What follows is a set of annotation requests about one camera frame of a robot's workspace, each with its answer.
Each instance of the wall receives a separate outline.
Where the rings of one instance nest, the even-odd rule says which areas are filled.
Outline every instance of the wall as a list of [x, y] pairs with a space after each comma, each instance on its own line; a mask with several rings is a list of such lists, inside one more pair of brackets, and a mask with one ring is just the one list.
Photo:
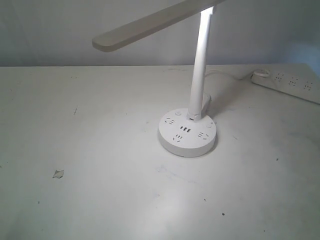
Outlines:
[[[191, 65], [199, 14], [113, 53], [91, 45], [100, 33], [178, 2], [0, 0], [0, 66]], [[212, 20], [208, 64], [306, 62], [320, 74], [318, 2], [221, 3]]]

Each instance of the white power strip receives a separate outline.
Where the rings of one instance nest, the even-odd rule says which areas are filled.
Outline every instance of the white power strip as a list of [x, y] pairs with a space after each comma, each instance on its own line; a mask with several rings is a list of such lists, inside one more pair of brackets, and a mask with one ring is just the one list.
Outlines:
[[304, 79], [284, 71], [257, 70], [251, 81], [254, 84], [320, 104], [320, 79]]

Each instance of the table surface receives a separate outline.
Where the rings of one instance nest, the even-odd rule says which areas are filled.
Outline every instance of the table surface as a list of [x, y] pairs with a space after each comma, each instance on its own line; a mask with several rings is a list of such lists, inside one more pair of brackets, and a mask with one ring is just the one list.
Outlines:
[[1, 67], [0, 239], [320, 239], [320, 106], [236, 80], [256, 67], [207, 67], [198, 158], [157, 138], [192, 66]]

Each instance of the lamp base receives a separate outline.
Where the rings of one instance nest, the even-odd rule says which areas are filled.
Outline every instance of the lamp base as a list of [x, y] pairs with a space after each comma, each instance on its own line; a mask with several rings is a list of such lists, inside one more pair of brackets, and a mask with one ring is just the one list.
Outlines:
[[194, 158], [208, 153], [214, 146], [217, 128], [209, 116], [198, 121], [188, 119], [188, 109], [168, 112], [161, 119], [158, 136], [162, 146], [169, 152]]

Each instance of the desk lamp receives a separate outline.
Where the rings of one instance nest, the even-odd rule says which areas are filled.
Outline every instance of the desk lamp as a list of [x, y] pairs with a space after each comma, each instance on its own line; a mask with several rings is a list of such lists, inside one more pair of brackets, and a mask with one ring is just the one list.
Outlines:
[[201, 12], [189, 108], [165, 114], [158, 129], [162, 146], [178, 156], [202, 156], [213, 148], [216, 140], [216, 125], [206, 115], [211, 96], [204, 93], [204, 83], [211, 17], [214, 7], [223, 1], [185, 0], [92, 40], [94, 48], [112, 52]]

